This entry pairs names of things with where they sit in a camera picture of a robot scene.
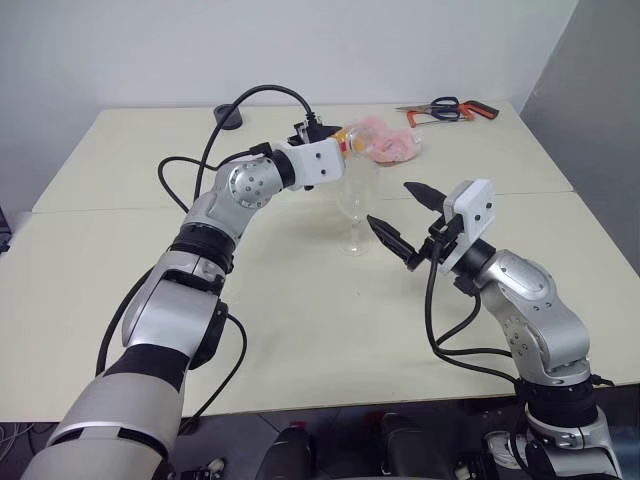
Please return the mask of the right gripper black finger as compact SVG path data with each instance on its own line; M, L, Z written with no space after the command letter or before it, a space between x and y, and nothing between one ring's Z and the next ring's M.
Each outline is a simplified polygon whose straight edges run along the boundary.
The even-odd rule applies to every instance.
M408 261L416 254L416 250L401 237L400 232L384 220L368 215L367 222L381 244L402 261Z
M423 206L431 211L442 211L444 194L429 185L419 182L405 182L404 187Z

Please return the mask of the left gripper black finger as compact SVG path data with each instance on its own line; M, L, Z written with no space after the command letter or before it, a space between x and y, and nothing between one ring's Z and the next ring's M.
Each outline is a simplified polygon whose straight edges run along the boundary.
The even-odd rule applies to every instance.
M308 123L308 142L317 143L326 140L341 129L341 126L324 125L320 121L310 121Z

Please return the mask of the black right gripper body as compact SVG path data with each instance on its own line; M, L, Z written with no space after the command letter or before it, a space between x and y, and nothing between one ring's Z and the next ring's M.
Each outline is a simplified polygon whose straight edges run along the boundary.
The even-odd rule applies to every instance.
M414 271L425 260L438 266L444 259L446 252L451 252L456 245L457 238L463 232L463 218L455 214L447 221L441 215L428 228L428 236L423 245L409 256L405 265L409 271Z

